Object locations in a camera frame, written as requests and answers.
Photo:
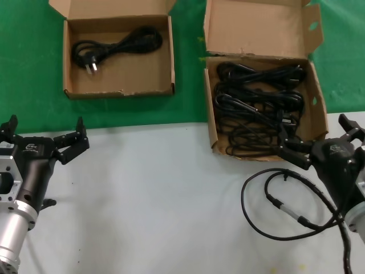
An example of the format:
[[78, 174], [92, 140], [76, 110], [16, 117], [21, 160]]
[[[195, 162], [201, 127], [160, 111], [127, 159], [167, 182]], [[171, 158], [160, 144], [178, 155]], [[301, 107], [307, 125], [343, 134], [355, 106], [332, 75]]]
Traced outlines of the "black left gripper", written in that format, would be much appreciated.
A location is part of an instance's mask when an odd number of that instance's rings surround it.
[[83, 118], [79, 117], [74, 132], [55, 137], [21, 137], [15, 133], [18, 118], [12, 115], [1, 124], [1, 142], [15, 145], [15, 162], [22, 177], [17, 200], [39, 212], [42, 208], [48, 183], [54, 172], [56, 159], [63, 165], [74, 160], [90, 143]]

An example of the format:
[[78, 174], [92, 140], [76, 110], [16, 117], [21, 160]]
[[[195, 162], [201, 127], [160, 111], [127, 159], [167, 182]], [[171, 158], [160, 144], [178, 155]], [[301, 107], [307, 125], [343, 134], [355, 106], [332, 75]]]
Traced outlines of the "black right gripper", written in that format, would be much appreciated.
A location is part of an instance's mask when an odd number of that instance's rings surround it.
[[289, 137], [284, 123], [280, 123], [278, 156], [303, 170], [308, 170], [312, 163], [340, 214], [345, 216], [364, 201], [363, 194], [355, 186], [364, 169], [364, 151], [360, 147], [354, 148], [351, 142], [358, 139], [364, 143], [365, 130], [345, 114], [340, 114], [338, 122], [345, 134], [340, 138], [315, 143]]

